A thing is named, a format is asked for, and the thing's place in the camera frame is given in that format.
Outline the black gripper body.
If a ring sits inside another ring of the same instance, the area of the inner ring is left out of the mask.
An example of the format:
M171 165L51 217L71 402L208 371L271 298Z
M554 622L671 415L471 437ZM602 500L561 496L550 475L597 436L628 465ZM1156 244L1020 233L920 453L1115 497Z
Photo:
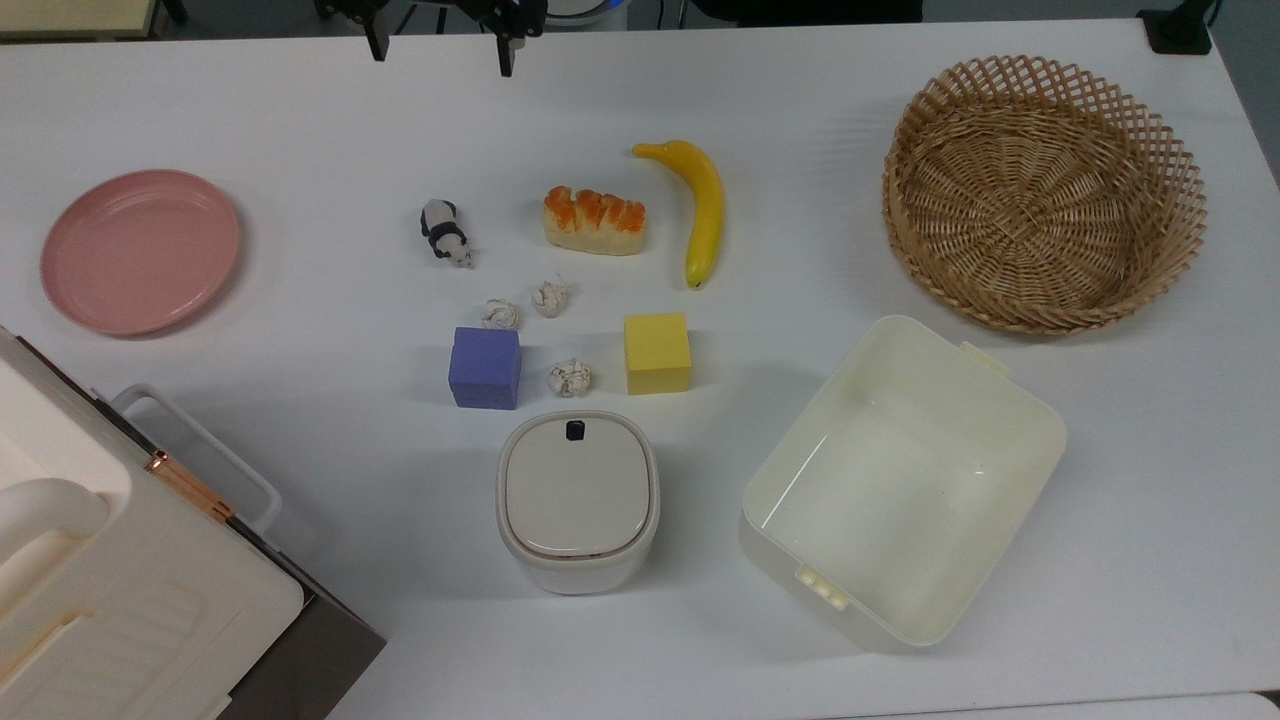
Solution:
M315 10L321 17L342 15L357 26L370 38L380 41L393 32L388 24L388 8L393 1L316 1ZM481 29L499 38L538 37L549 17L548 1L407 1L411 6L428 5L445 12L458 12Z

